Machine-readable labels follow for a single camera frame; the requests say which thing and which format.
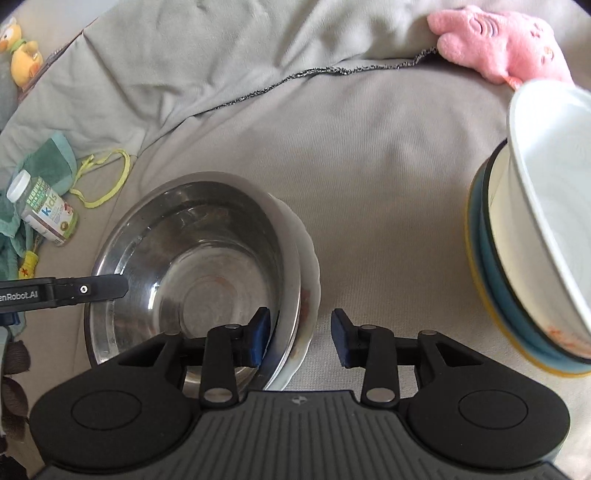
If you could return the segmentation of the beige sofa cover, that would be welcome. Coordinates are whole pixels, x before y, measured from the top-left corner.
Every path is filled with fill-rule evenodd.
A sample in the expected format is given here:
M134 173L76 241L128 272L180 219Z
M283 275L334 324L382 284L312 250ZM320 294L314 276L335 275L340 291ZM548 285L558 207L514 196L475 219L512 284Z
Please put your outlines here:
M590 381L527 361L475 289L464 246L472 178L506 135L508 86L439 59L441 1L29 1L26 36L59 59L1 134L1 180L53 132L78 157L135 163L118 195L40 248L40 276L86 276L119 219L174 178L224 171L301 218L322 303L294 390L359 390L332 346L341 307L398 335L441 331L550 386L572 427L558 466L590 475Z

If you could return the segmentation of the white patterned bowl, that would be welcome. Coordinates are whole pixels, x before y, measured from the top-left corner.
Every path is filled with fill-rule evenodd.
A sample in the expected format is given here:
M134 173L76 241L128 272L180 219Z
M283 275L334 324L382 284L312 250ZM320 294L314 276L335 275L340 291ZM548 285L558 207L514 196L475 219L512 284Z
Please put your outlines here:
M590 93L532 80L513 96L489 218L504 273L554 345L590 358Z

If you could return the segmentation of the yellow duck plush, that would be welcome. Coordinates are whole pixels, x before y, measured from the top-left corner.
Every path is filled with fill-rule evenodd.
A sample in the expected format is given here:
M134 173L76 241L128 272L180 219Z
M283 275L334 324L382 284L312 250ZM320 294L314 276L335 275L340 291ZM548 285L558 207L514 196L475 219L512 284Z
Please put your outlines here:
M24 38L22 28L14 17L1 26L1 52L9 53L10 74L14 83L24 90L37 76L44 59L38 43Z

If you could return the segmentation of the pink plush toy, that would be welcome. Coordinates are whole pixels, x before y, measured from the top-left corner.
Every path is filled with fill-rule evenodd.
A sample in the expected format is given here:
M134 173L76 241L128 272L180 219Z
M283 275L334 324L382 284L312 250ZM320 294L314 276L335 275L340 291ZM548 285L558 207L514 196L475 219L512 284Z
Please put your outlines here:
M468 5L431 13L427 22L444 59L495 85L517 90L535 79L573 82L554 30L541 18Z

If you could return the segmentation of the kids vitamin bottle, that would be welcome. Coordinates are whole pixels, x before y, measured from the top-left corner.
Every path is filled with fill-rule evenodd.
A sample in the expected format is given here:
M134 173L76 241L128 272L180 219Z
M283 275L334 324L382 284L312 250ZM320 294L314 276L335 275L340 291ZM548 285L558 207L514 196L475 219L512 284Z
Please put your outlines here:
M41 177L21 170L6 196L18 216L46 240L61 246L73 236L78 213Z

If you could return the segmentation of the grey plush toy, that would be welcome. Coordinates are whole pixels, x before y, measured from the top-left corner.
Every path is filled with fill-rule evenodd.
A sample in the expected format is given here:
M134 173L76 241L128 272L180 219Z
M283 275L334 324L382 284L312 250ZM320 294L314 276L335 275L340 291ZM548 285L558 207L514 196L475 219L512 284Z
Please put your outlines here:
M8 64L1 65L0 76L0 130L3 130L18 108L18 88Z

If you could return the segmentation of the stainless steel bowl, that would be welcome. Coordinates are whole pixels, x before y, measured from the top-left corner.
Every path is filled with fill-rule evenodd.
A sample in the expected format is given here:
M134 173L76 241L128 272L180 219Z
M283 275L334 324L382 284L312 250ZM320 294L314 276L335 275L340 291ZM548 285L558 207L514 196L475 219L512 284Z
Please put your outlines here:
M85 308L92 366L160 333L245 324L260 307L270 339L259 367L236 371L239 390L269 389L287 364L301 312L297 242L276 198L242 177L201 172L159 186L114 227L92 272L129 285Z

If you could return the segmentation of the green cloth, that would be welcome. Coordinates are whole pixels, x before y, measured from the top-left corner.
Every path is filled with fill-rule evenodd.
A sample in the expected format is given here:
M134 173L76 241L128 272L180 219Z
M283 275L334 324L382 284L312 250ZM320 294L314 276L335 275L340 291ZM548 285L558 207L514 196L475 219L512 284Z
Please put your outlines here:
M1 278L16 280L36 237L58 246L73 236L77 212L64 200L78 172L74 152L61 133L26 157L1 192Z

